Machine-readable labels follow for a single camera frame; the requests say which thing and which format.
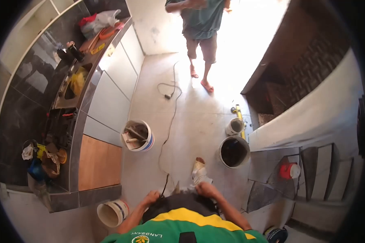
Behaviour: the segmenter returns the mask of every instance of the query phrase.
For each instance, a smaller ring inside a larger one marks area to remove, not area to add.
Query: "paint bucket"
[[[128,127],[130,127],[130,126],[133,126],[133,125],[138,125],[138,124],[143,124],[143,125],[145,125],[146,126],[146,128],[147,128],[147,131],[148,131],[148,134],[147,134],[147,139],[146,139],[146,142],[141,146],[141,147],[139,147],[139,148],[133,148],[133,149],[130,149],[130,148],[128,148],[127,147],[127,144],[126,144],[126,142],[125,142],[125,140],[124,140],[124,138],[123,138],[123,136],[122,136],[122,134],[124,134],[124,132],[125,132],[125,128],[128,128]],[[151,147],[153,146],[153,144],[154,144],[154,135],[153,135],[153,133],[151,132],[151,129],[150,129],[150,127],[149,127],[149,125],[146,123],[146,122],[144,122],[144,121],[142,121],[142,120],[137,120],[137,119],[134,119],[134,120],[129,120],[127,123],[126,123],[126,125],[124,126],[124,128],[122,129],[122,131],[121,131],[121,133],[120,133],[121,135],[120,135],[120,140],[121,140],[121,142],[122,142],[122,144],[126,147],[126,148],[128,148],[130,151],[134,151],[134,152],[138,152],[138,151],[148,151],[149,149],[151,149]]]
[[[97,206],[97,216],[108,227],[116,227],[125,220],[130,212],[128,205],[120,200],[113,200]]]
[[[226,134],[228,136],[234,136],[240,134],[243,129],[245,128],[245,123],[243,120],[239,119],[238,117],[235,117],[231,119],[231,121],[226,126]]]
[[[300,175],[300,166],[296,163],[283,163],[280,166],[279,175],[284,179],[295,179]]]
[[[224,166],[237,169],[250,158],[249,143],[240,136],[227,137],[220,144],[218,154]]]
[[[284,243],[288,238],[288,231],[285,228],[270,226],[264,231],[263,235],[268,240],[268,243]]]

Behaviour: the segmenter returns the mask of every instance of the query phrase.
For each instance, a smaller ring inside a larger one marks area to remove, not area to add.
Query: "green t-shirt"
[[[107,236],[102,243],[177,243],[182,236],[181,233],[186,232],[190,232],[188,237],[193,235],[199,243],[267,243],[267,240],[258,231],[243,231],[239,226],[223,220],[216,214],[203,216],[186,208],[161,213],[126,234]]]
[[[166,0],[168,3],[181,2],[183,0]],[[220,28],[224,0],[207,0],[207,7],[202,9],[183,9],[182,34],[191,39],[208,39],[215,35]]]

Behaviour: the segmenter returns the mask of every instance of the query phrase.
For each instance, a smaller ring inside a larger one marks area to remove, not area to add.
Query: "yellow stripe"
[[[170,210],[167,213],[161,213],[157,217],[151,219],[152,221],[164,221],[164,220],[172,220],[172,221],[188,221],[198,226],[214,226],[217,228],[224,228],[229,231],[242,230],[239,226],[235,225],[230,221],[223,220],[216,214],[210,216],[203,216],[195,211],[188,210],[186,208],[178,208]],[[251,234],[245,233],[246,238],[248,240],[255,239]]]

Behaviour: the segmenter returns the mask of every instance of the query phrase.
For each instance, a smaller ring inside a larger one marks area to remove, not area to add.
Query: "white bucket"
[[[120,200],[113,200],[110,202],[102,203],[97,206],[97,215],[99,219],[108,227],[116,227],[120,225],[124,219],[127,218],[130,209],[128,205]]]
[[[137,151],[147,151],[147,150],[149,150],[149,149],[151,149],[151,147],[153,146],[153,144],[154,144],[154,135],[153,135],[153,133],[151,132],[151,129],[150,129],[150,127],[149,127],[149,125],[146,123],[146,122],[144,122],[144,121],[142,121],[142,120],[137,120],[137,119],[134,119],[134,120],[129,120],[127,123],[126,123],[126,125],[123,127],[123,129],[122,129],[122,131],[121,131],[121,135],[120,135],[120,141],[122,142],[122,144],[127,148],[127,145],[126,145],[126,142],[125,142],[125,140],[124,140],[124,138],[123,138],[123,136],[122,136],[122,134],[125,132],[125,128],[126,127],[129,127],[129,126],[131,126],[131,125],[135,125],[135,124],[144,124],[144,125],[146,125],[146,127],[147,127],[147,131],[149,132],[148,133],[148,135],[147,135],[147,139],[146,139],[146,142],[145,142],[145,144],[143,144],[140,148],[134,148],[134,149],[129,149],[130,151],[135,151],[135,152],[137,152]]]
[[[242,160],[240,163],[236,164],[235,166],[228,166],[228,165],[226,164],[226,162],[225,162],[225,161],[223,160],[223,158],[222,158],[222,147],[223,147],[223,144],[224,144],[224,142],[226,142],[227,140],[231,140],[231,139],[236,139],[236,140],[238,140],[238,142],[239,142],[239,143],[241,143],[241,144],[242,144],[242,146],[243,146],[243,147],[246,149],[246,151],[247,151],[247,154],[246,154],[245,158],[243,158],[243,160]],[[249,158],[250,158],[250,147],[249,147],[249,143],[248,143],[245,139],[241,138],[240,136],[230,136],[230,137],[227,137],[227,138],[225,138],[225,139],[223,140],[223,142],[220,144],[218,154],[219,154],[219,159],[220,159],[220,161],[222,162],[222,164],[223,164],[224,166],[226,166],[227,168],[230,168],[230,169],[237,169],[237,168],[241,167],[243,164],[245,164],[245,163],[247,163],[247,162],[249,161]]]
[[[238,117],[231,119],[226,126],[226,134],[228,136],[234,136],[240,134],[245,128],[245,123]]]

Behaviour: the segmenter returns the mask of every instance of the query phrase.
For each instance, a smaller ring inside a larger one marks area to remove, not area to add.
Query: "yellow bag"
[[[70,89],[76,96],[81,94],[87,76],[88,71],[81,66],[78,71],[70,78]]]

